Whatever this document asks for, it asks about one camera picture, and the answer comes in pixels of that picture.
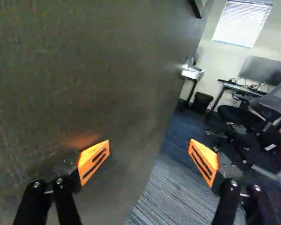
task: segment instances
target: gray chair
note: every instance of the gray chair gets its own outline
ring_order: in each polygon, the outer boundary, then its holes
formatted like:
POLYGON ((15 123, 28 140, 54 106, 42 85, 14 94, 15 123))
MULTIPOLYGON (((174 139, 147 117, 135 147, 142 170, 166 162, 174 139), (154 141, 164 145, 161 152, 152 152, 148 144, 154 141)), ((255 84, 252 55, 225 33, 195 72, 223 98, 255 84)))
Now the gray chair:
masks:
POLYGON ((270 93, 253 99, 247 109, 221 105, 218 114, 230 124, 243 125, 249 132, 267 131, 281 117, 281 83, 270 93))
MULTIPOLYGON (((231 128, 233 128, 233 124, 239 124, 243 125, 247 129, 247 132, 253 132, 254 135, 266 132, 270 127, 273 127, 271 125, 281 117, 281 83, 270 93, 253 99, 246 109, 221 105, 218 108, 218 114, 231 128)), ((242 145, 241 141, 237 141, 237 133, 233 132, 233 129, 230 129, 230 132, 227 132, 226 135, 216 136, 225 138, 226 143, 234 143, 236 146, 242 145)), ((271 173, 252 162, 248 162, 248 159, 241 150, 237 150, 236 148, 236 151, 241 156, 243 164, 247 165, 248 169, 257 171, 278 181, 281 187, 281 170, 277 174, 271 173)))

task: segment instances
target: gray door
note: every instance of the gray door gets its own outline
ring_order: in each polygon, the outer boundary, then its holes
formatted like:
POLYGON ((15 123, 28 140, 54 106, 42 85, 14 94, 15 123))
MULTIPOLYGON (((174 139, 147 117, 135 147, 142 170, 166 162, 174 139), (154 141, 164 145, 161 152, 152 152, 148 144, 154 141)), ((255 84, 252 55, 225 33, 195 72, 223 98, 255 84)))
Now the gray door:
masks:
POLYGON ((75 198, 84 224, 121 224, 174 111, 177 66, 204 25, 184 0, 0 0, 0 222, 67 146, 108 139, 109 161, 75 198))

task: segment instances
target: office chair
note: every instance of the office chair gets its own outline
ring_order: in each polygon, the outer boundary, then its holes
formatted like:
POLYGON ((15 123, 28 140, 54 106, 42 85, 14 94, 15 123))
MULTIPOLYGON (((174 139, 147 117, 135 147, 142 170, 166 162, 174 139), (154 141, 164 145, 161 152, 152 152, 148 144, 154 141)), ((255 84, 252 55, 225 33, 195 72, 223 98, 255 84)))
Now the office chair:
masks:
MULTIPOLYGON (((214 134, 211 131, 207 131, 206 134, 224 139, 225 142, 222 144, 230 143, 238 153, 237 157, 241 161, 239 168, 243 171, 256 171, 272 180, 278 181, 281 187, 281 170, 275 174, 255 165, 254 162, 247 159, 245 151, 250 150, 249 146, 244 146, 247 137, 238 135, 233 129, 234 124, 242 125, 246 128, 247 133, 253 134, 252 137, 263 135, 271 128, 275 129, 275 126, 272 126, 272 124, 281 117, 281 83, 270 93, 251 100, 247 108, 221 105, 218 107, 218 114, 226 121, 230 129, 224 135, 214 134)), ((214 147, 214 151, 217 152, 219 147, 219 145, 214 147)))
MULTIPOLYGON (((272 124, 281 117, 281 83, 270 93, 252 99, 246 108, 221 105, 218 107, 218 114, 226 122, 229 129, 224 134, 206 131, 207 135, 214 135, 224 140, 214 147, 215 151, 221 145, 232 142, 238 135, 234 125, 242 125, 247 133, 251 134, 253 138, 257 138, 269 129, 273 130, 272 124)), ((277 139, 281 142, 281 136, 278 136, 277 139)))

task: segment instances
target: metal bolt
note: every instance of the metal bolt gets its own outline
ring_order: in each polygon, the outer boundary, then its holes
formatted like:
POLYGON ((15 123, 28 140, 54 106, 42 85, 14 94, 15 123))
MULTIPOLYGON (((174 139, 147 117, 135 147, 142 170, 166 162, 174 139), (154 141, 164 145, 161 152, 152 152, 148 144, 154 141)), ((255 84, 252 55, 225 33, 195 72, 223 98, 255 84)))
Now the metal bolt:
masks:
POLYGON ((57 181, 56 181, 57 184, 60 184, 61 182, 62 182, 61 178, 58 178, 57 181))
POLYGON ((254 188, 256 191, 261 191, 261 188, 257 184, 254 184, 254 188))
POLYGON ((40 185, 40 183, 37 181, 37 182, 35 182, 35 183, 33 184, 33 187, 34 187, 34 188, 37 188, 39 185, 40 185))
POLYGON ((237 183, 236 183, 234 180, 231 181, 231 184, 232 184, 233 186, 237 187, 237 183))

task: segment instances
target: black office chair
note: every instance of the black office chair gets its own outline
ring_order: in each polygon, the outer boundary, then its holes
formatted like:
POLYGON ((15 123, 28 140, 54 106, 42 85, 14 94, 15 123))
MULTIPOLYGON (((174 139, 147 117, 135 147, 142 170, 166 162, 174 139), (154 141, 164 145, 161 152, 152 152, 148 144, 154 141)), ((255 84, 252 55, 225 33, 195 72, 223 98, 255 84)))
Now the black office chair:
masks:
POLYGON ((247 133, 256 138, 268 129, 273 129, 272 124, 281 117, 281 83, 270 93, 251 100, 247 108, 221 105, 218 107, 218 114, 226 122, 229 129, 224 134, 206 132, 207 135, 215 135, 224 140, 214 147, 215 151, 221 145, 230 143, 235 139, 238 133, 233 128, 234 124, 242 125, 246 128, 247 133))

